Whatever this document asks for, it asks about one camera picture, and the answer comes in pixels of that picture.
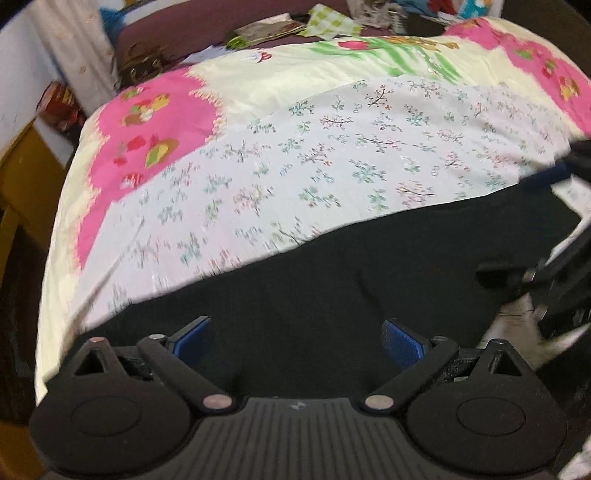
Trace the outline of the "black pants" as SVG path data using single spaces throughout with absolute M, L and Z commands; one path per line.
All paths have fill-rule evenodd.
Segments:
M 386 320 L 477 345 L 508 302 L 477 269 L 530 267 L 579 221 L 550 189 L 516 186 L 404 211 L 130 305 L 94 334 L 131 346 L 206 315 L 213 344 L 195 369 L 230 395 L 358 399 L 398 373 Z

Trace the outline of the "white floral bed sheet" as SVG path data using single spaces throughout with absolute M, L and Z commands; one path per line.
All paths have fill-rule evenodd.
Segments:
M 377 78 L 280 108 L 113 204 L 72 310 L 89 330 L 130 303 L 346 224 L 482 196 L 551 165 L 570 132 L 504 86 Z

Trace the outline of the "pink cream patterned blanket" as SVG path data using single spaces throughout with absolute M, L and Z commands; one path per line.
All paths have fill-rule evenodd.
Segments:
M 418 77 L 504 86 L 590 132 L 590 78 L 549 41 L 506 20 L 439 37 L 342 38 L 228 53 L 128 88 L 85 123 L 62 189 L 40 303 L 35 392 L 46 393 L 80 327 L 72 305 L 110 207 L 187 154 L 294 103 L 362 80 Z

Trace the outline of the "yellow wooden bedside shelf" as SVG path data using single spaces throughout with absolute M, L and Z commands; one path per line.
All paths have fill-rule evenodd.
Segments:
M 66 170 L 29 122 L 1 149 L 1 269 L 23 228 L 47 251 Z

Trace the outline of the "green checked cloth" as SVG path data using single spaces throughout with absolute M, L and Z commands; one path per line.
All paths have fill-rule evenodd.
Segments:
M 308 22 L 299 36 L 332 40 L 336 36 L 359 36 L 363 26 L 329 6 L 318 3 L 308 11 Z

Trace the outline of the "red printed bag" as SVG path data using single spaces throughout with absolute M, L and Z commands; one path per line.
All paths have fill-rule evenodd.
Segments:
M 87 117 L 68 86 L 52 81 L 42 93 L 35 113 L 71 143 L 79 142 Z

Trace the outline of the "cream curtain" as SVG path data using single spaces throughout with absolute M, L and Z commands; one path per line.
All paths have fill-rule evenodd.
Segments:
M 92 113 L 112 100 L 116 60 L 97 3 L 36 0 L 28 14 L 80 106 Z

